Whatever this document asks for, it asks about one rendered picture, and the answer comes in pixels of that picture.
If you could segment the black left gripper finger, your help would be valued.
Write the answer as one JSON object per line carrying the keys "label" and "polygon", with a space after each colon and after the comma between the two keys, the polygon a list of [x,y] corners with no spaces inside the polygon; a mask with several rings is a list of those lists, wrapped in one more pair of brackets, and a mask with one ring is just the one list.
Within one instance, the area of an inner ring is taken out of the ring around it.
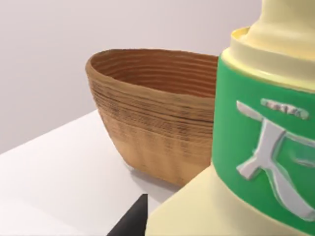
{"label": "black left gripper finger", "polygon": [[148,194],[142,194],[107,236],[145,236],[148,219]]}

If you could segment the cream and green trophy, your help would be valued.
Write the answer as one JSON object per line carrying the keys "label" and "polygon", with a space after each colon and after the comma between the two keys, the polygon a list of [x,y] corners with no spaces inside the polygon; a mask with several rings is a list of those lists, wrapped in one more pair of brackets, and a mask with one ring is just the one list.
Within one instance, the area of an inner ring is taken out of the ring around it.
{"label": "cream and green trophy", "polygon": [[262,0],[218,61],[211,165],[145,236],[315,236],[315,0]]}

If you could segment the brown woven basket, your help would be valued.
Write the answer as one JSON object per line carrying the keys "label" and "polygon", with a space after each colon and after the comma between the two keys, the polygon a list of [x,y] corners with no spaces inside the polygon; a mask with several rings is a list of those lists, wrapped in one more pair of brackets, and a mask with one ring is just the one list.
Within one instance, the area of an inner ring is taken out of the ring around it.
{"label": "brown woven basket", "polygon": [[102,122],[134,169],[183,186],[211,162],[218,56],[110,49],[86,63]]}

